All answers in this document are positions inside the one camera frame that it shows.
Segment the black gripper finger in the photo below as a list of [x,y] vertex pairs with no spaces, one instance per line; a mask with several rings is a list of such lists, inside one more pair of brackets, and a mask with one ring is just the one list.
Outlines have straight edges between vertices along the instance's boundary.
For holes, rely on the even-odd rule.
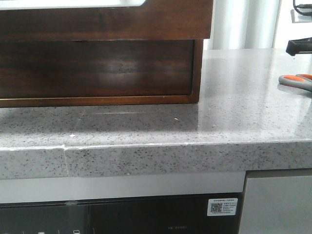
[[297,54],[311,54],[312,38],[289,40],[286,52],[291,56]]

